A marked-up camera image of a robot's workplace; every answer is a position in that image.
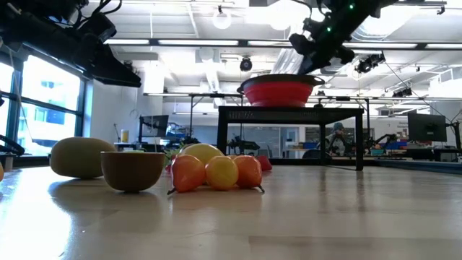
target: red colander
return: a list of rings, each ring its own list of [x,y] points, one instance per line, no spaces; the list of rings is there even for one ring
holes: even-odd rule
[[[324,83],[313,75],[268,74],[247,79],[237,91],[252,106],[305,107],[313,87]]]

